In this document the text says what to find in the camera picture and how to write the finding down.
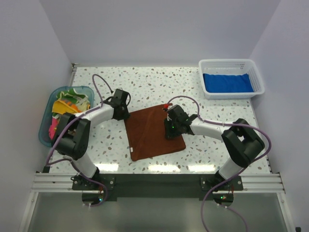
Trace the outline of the brown towel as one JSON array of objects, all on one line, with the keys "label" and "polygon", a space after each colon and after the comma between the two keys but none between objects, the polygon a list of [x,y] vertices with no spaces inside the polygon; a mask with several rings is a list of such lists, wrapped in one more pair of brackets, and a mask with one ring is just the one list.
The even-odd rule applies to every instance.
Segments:
[{"label": "brown towel", "polygon": [[156,105],[130,113],[125,128],[132,161],[180,152],[186,145],[182,136],[165,138],[164,120],[167,113],[163,105]]}]

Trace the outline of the blue towel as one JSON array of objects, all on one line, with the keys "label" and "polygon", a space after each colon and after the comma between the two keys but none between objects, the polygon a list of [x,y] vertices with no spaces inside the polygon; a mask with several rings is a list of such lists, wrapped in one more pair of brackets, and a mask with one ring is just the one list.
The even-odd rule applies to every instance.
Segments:
[{"label": "blue towel", "polygon": [[205,88],[210,93],[254,92],[249,75],[203,74]]}]

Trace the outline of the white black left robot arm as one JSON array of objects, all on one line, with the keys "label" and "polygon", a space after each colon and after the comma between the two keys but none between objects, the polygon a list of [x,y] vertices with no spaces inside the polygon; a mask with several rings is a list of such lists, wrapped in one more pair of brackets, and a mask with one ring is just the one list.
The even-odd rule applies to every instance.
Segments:
[{"label": "white black left robot arm", "polygon": [[90,129],[111,119],[128,119],[130,113],[127,106],[130,100],[131,95],[128,92],[116,89],[112,96],[97,107],[77,114],[64,113],[52,139],[48,158],[51,158],[54,151],[65,156],[84,178],[83,184],[88,189],[97,189],[100,184],[99,170],[86,153]]}]

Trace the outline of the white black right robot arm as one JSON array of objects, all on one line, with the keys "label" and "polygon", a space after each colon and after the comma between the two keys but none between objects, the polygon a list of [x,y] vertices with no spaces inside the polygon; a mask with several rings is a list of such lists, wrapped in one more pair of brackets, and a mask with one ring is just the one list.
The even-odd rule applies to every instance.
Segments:
[{"label": "white black right robot arm", "polygon": [[247,168],[265,148],[265,144],[246,120],[240,118],[231,126],[217,121],[203,122],[197,114],[188,115],[179,105],[165,104],[165,137],[174,139],[182,134],[200,135],[224,143],[230,158],[208,182],[219,189],[232,185],[232,176]]}]

